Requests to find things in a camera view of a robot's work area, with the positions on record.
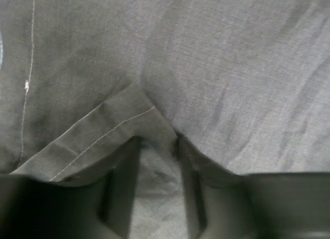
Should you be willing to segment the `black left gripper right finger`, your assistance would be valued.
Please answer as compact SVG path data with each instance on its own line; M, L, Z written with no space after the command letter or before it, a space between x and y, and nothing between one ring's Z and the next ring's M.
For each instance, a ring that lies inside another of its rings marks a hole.
M247 238L248 190L234 174L177 139L189 238Z

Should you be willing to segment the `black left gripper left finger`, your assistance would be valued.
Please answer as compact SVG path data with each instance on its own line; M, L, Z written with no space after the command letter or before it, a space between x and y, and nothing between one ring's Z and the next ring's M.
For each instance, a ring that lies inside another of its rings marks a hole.
M103 159L106 184L101 221L120 238L128 238L139 170L141 138L133 137Z

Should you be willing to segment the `grey cloth placemat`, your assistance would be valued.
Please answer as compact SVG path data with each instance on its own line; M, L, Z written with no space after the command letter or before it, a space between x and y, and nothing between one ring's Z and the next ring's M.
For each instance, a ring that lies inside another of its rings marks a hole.
M176 134L235 173L329 171L329 0L1 0L1 172L142 145L130 238L186 238Z

